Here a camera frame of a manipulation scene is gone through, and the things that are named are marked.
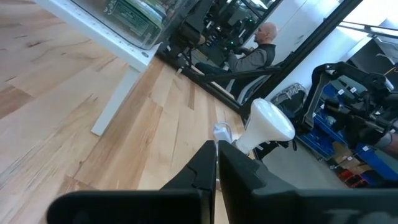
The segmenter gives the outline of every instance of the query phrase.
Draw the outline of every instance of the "white table leg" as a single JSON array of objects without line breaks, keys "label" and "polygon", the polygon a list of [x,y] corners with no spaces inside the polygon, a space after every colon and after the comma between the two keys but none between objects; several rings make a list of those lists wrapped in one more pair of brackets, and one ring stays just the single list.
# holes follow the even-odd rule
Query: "white table leg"
[{"label": "white table leg", "polygon": [[101,136],[105,132],[114,115],[118,112],[119,107],[124,102],[124,99],[134,87],[134,84],[140,79],[141,74],[141,72],[129,66],[105,109],[94,124],[93,129],[91,129],[92,133]]}]

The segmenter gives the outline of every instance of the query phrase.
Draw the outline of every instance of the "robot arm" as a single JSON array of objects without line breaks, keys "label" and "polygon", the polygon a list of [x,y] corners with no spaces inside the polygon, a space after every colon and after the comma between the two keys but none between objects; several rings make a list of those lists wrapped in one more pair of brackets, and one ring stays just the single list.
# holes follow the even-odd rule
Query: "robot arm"
[{"label": "robot arm", "polygon": [[380,106],[387,106],[392,102],[398,102],[398,95],[391,93],[394,87],[389,80],[383,75],[366,73],[347,63],[338,62],[320,65],[313,70],[312,87],[308,93],[307,100],[293,120],[298,133],[305,134],[311,131],[314,126],[313,113],[321,97],[323,87],[331,80],[336,80],[342,75],[362,84],[367,89],[365,106],[358,110],[350,105],[341,106],[329,101],[325,104],[326,110],[331,114],[345,113],[347,116],[351,116],[352,119],[355,117],[368,123],[376,122],[376,126],[381,125],[383,128],[387,128],[387,123],[380,118],[375,119],[371,112]]}]

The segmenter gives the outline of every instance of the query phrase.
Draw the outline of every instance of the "glass container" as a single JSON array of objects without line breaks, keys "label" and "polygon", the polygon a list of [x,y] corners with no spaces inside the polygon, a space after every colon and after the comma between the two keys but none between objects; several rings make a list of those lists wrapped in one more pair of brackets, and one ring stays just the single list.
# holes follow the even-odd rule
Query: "glass container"
[{"label": "glass container", "polygon": [[149,50],[182,22],[198,0],[72,0],[128,42]]}]

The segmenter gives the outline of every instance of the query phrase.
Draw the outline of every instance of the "white table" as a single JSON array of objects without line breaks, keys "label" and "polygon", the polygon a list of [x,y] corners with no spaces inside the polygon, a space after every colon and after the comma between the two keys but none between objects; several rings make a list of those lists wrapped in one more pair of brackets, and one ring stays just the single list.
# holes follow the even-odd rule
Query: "white table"
[{"label": "white table", "polygon": [[91,129],[92,133],[101,136],[118,112],[128,93],[134,88],[134,84],[138,82],[142,74],[147,70],[159,45],[150,50],[142,50],[135,47],[70,0],[34,1],[130,65],[105,109],[94,124],[93,129]]}]

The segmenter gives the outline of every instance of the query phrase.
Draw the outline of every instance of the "white plastic part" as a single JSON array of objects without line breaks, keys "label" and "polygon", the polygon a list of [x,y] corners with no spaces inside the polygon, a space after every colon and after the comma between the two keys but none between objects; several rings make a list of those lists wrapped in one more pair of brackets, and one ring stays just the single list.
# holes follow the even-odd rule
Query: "white plastic part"
[{"label": "white plastic part", "polygon": [[289,141],[295,136],[293,124],[286,115],[264,99],[253,101],[250,118],[246,131],[235,143],[245,154],[265,141]]},{"label": "white plastic part", "polygon": [[229,125],[227,123],[217,123],[214,126],[213,134],[214,138],[216,141],[227,141],[229,143],[232,143],[232,133],[231,133],[231,128],[226,128],[226,127],[221,127],[221,124]]}]

